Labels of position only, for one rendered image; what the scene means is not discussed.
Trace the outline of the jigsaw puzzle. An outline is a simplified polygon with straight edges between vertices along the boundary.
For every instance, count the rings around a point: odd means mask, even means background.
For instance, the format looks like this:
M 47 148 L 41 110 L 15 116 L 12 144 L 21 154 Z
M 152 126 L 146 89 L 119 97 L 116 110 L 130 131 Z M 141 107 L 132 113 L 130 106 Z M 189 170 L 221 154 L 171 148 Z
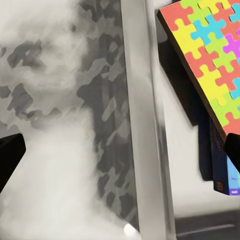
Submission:
M 240 135 L 240 0 L 181 0 L 156 16 L 224 142 Z

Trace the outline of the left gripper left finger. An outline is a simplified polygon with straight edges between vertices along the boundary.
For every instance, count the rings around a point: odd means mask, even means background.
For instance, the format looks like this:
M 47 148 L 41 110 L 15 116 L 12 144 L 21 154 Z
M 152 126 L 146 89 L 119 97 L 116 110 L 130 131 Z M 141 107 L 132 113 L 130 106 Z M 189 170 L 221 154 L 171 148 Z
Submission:
M 26 152 L 21 133 L 0 138 L 0 193 Z

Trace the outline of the board game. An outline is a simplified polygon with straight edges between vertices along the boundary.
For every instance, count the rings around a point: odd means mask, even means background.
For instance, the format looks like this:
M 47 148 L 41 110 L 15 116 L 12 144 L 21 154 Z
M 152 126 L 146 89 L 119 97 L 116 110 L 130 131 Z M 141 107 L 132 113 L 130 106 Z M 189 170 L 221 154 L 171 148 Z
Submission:
M 213 190 L 224 195 L 240 196 L 240 173 L 226 154 L 225 142 L 210 115 L 209 125 Z

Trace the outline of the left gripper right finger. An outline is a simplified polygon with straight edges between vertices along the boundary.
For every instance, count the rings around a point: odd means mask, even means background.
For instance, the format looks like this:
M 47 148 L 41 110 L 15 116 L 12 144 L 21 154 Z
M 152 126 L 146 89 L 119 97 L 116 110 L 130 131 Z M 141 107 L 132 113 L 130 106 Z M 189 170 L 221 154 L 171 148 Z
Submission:
M 224 151 L 240 173 L 240 135 L 228 133 L 224 143 Z

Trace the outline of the toy box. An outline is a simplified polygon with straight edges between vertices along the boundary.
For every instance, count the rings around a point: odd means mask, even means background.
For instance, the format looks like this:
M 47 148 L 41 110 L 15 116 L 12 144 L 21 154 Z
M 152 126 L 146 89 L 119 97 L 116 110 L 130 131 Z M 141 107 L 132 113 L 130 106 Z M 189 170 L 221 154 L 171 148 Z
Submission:
M 214 190 L 209 112 L 157 14 L 121 0 L 141 240 L 240 240 L 240 195 Z

